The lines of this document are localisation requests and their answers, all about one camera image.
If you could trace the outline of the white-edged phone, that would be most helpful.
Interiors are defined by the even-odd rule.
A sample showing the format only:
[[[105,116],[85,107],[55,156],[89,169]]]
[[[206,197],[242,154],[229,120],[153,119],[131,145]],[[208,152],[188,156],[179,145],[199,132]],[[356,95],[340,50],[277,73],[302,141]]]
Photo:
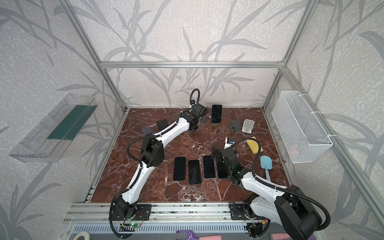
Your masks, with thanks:
[[[212,156],[203,156],[204,178],[214,179],[216,177],[215,163]]]

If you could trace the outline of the white folding phone stand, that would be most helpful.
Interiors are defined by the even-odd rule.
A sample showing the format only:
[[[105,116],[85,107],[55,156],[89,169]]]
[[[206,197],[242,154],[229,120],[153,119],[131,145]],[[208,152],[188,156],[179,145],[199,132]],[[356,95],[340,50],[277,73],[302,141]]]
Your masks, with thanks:
[[[243,122],[242,132],[251,134],[255,125],[254,120],[245,119]]]

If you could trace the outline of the black phone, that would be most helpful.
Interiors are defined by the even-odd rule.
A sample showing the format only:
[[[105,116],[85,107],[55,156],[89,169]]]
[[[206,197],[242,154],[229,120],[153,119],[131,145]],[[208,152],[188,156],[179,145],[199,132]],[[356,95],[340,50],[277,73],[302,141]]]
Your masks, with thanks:
[[[173,180],[175,182],[184,181],[186,179],[186,158],[176,157],[174,161]]]
[[[202,182],[199,160],[190,160],[188,162],[189,184],[197,185]]]

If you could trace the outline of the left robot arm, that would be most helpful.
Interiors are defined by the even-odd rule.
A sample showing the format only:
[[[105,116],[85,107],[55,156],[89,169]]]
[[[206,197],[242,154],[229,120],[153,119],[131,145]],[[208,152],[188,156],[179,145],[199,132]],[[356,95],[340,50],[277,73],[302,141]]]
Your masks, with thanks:
[[[166,146],[182,133],[198,129],[207,111],[206,107],[196,103],[190,109],[182,111],[177,120],[164,130],[135,139],[128,145],[126,150],[128,157],[137,161],[139,165],[127,188],[113,197],[109,210],[111,224],[113,214],[117,215],[119,220],[128,220],[135,215],[140,193],[151,173],[164,161]],[[130,153],[130,148],[138,141],[143,141],[143,145],[140,157],[136,158]]]

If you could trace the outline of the teal phone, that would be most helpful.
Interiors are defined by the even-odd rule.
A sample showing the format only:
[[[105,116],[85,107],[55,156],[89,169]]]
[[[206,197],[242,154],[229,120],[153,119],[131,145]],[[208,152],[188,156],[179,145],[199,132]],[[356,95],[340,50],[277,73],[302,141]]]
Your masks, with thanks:
[[[228,173],[227,173],[228,168],[226,167],[225,164],[222,162],[217,162],[217,172],[218,172],[218,178],[219,179],[227,179],[228,178]]]

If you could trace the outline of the dark phone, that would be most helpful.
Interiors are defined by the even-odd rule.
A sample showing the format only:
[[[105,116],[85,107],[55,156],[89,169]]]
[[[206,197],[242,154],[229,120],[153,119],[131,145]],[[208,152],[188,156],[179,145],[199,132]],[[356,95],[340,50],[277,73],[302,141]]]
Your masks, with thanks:
[[[211,123],[212,124],[220,124],[222,121],[222,105],[212,105],[212,116]]]

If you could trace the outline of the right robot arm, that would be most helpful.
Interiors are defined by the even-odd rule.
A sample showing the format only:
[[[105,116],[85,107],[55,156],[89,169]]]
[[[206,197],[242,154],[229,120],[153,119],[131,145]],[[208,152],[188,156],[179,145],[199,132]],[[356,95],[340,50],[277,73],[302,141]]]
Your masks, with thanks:
[[[293,240],[308,240],[330,225],[330,213],[322,204],[297,186],[276,185],[256,175],[241,165],[233,148],[218,151],[215,159],[235,186],[254,193],[245,201],[250,218],[265,217],[280,224]]]

